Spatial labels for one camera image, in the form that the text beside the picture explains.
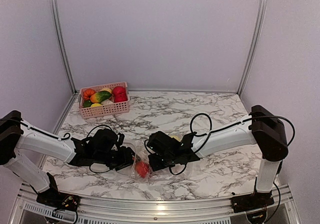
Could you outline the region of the yellow fake lemon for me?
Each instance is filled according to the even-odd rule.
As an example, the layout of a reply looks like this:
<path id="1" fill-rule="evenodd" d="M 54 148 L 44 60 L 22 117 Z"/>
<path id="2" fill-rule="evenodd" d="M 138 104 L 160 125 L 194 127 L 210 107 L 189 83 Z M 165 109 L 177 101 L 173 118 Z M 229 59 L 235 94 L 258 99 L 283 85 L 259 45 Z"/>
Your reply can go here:
<path id="1" fill-rule="evenodd" d="M 181 136 L 180 135 L 170 135 L 171 138 L 177 140 L 177 141 L 181 141 Z"/>

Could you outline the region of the orange red fake mango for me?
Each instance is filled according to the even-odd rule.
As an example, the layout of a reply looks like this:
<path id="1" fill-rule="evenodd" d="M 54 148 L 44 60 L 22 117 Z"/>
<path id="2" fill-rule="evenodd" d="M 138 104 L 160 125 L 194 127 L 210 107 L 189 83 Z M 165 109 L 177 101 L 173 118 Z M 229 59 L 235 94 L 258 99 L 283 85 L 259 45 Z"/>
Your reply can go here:
<path id="1" fill-rule="evenodd" d="M 142 178 L 145 178 L 148 173 L 149 173 L 149 170 L 150 170 L 150 166 L 148 163 L 144 162 L 144 161 L 138 161 L 136 164 L 135 164 L 135 171 L 136 173 L 142 177 Z"/>

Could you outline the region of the clear zip top bag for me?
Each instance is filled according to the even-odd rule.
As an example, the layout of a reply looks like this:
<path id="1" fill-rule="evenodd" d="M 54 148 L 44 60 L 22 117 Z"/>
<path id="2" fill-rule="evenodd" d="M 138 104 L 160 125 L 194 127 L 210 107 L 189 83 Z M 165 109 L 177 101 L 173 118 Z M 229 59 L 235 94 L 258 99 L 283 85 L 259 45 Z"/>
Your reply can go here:
<path id="1" fill-rule="evenodd" d="M 130 147 L 134 151 L 133 164 L 118 173 L 140 183 L 151 183 L 158 181 L 182 180 L 191 177 L 194 173 L 193 166 L 188 164 L 176 165 L 171 169 L 153 171 L 148 160 L 148 153 L 144 149 L 141 141 L 125 142 L 125 147 Z"/>

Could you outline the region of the yellow fake pear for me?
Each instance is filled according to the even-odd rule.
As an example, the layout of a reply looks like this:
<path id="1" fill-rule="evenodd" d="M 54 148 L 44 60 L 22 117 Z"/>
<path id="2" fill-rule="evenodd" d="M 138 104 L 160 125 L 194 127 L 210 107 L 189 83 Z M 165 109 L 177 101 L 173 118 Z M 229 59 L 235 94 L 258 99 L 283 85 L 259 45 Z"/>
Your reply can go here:
<path id="1" fill-rule="evenodd" d="M 99 107 L 99 106 L 102 106 L 102 104 L 101 103 L 93 103 L 93 104 L 91 104 L 90 107 Z"/>

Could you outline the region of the white fake cabbage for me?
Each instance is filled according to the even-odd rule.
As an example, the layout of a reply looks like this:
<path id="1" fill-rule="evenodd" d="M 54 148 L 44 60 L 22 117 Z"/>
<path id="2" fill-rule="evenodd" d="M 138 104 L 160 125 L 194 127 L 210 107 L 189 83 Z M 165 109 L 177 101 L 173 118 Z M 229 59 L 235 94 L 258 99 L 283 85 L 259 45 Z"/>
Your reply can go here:
<path id="1" fill-rule="evenodd" d="M 102 105 L 110 105 L 110 104 L 113 104 L 113 103 L 114 103 L 114 102 L 111 101 L 111 100 L 109 100 L 109 99 L 104 100 L 104 101 L 101 102 Z"/>

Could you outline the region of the green fake vegetable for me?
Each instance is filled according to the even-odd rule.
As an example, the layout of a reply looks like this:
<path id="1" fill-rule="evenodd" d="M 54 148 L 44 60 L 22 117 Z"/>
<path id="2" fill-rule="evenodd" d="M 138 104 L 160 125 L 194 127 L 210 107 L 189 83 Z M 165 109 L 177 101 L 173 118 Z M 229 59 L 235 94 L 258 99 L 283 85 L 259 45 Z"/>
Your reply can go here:
<path id="1" fill-rule="evenodd" d="M 89 108 L 91 107 L 93 103 L 90 101 L 90 100 L 85 100 L 84 103 L 83 103 L 83 107 L 84 108 Z"/>

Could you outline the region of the green red fake mango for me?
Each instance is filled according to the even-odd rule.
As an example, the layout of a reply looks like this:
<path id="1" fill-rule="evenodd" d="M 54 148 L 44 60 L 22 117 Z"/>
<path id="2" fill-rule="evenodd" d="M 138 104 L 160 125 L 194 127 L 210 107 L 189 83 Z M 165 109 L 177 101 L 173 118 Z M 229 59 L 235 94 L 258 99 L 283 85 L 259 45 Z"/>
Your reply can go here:
<path id="1" fill-rule="evenodd" d="M 99 91 L 99 92 L 96 92 L 94 95 L 91 96 L 90 98 L 90 101 L 92 103 L 101 103 L 102 101 L 104 100 L 107 100 L 109 98 L 112 97 L 112 94 L 110 94 L 109 92 L 107 91 Z"/>

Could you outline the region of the orange fake fruit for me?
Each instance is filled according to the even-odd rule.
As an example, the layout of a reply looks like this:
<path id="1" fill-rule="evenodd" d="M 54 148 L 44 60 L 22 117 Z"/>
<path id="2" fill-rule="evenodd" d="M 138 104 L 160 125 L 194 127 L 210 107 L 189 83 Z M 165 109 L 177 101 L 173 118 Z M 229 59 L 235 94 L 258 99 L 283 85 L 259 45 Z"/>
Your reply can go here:
<path id="1" fill-rule="evenodd" d="M 89 100 L 91 98 L 92 95 L 94 95 L 96 93 L 95 90 L 89 88 L 89 89 L 86 89 L 84 92 L 83 92 L 83 98 L 84 100 Z"/>

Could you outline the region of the peach coloured fake fruit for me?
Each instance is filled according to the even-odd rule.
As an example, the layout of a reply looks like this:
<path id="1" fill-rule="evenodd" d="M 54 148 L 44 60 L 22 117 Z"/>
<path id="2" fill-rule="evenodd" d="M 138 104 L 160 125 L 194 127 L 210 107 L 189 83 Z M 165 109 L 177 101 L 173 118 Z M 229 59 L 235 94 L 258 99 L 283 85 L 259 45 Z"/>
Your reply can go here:
<path id="1" fill-rule="evenodd" d="M 112 94 L 112 89 L 110 89 L 110 88 L 102 88 L 102 89 L 100 89 L 100 92 L 101 91 L 107 91 L 107 92 L 109 92 L 110 94 Z"/>

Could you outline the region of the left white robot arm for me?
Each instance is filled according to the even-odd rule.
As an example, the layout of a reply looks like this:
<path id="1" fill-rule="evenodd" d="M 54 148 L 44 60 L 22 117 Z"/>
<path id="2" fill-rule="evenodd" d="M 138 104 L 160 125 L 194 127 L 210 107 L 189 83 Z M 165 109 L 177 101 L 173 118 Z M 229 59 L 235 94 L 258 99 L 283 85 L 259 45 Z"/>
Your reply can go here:
<path id="1" fill-rule="evenodd" d="M 110 170 L 121 170 L 133 165 L 135 152 L 124 145 L 124 135 L 115 133 L 107 125 L 93 128 L 96 133 L 76 139 L 69 133 L 60 137 L 39 129 L 21 118 L 19 111 L 11 111 L 0 121 L 0 163 L 27 182 L 52 206 L 63 202 L 55 179 L 40 170 L 20 150 L 30 150 L 54 157 L 76 167 L 105 165 Z"/>

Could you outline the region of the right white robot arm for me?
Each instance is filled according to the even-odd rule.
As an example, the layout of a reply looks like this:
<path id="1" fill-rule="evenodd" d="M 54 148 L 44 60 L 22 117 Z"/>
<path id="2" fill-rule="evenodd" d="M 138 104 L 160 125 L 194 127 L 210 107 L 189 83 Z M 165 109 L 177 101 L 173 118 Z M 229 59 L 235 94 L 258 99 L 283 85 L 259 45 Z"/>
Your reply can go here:
<path id="1" fill-rule="evenodd" d="M 248 204 L 258 208 L 267 200 L 281 162 L 288 155 L 288 141 L 281 116 L 271 114 L 261 105 L 252 107 L 241 119 L 198 134 L 191 130 L 178 141 L 162 131 L 155 132 L 144 142 L 153 171 L 171 169 L 244 145 L 258 145 L 262 153 L 255 191 L 248 196 Z"/>

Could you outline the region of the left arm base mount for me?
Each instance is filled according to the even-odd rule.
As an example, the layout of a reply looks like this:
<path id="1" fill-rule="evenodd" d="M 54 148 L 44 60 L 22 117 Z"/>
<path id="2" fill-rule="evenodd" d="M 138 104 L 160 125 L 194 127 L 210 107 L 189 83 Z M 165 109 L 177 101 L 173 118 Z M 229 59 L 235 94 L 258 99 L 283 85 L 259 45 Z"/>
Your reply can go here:
<path id="1" fill-rule="evenodd" d="M 69 210 L 76 212 L 79 206 L 78 195 L 61 192 L 58 190 L 55 178 L 47 172 L 49 177 L 49 189 L 38 192 L 37 202 L 54 207 L 55 210 Z"/>

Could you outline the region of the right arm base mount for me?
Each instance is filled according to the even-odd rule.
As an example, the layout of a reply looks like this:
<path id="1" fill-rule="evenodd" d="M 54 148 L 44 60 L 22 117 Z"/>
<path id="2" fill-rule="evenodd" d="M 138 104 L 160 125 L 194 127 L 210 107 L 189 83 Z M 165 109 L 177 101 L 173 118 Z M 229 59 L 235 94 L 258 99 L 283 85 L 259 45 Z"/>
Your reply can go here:
<path id="1" fill-rule="evenodd" d="M 272 191 L 262 193 L 258 192 L 256 188 L 253 193 L 234 195 L 231 198 L 231 206 L 234 213 L 266 208 L 269 205 L 273 205 L 274 202 Z"/>

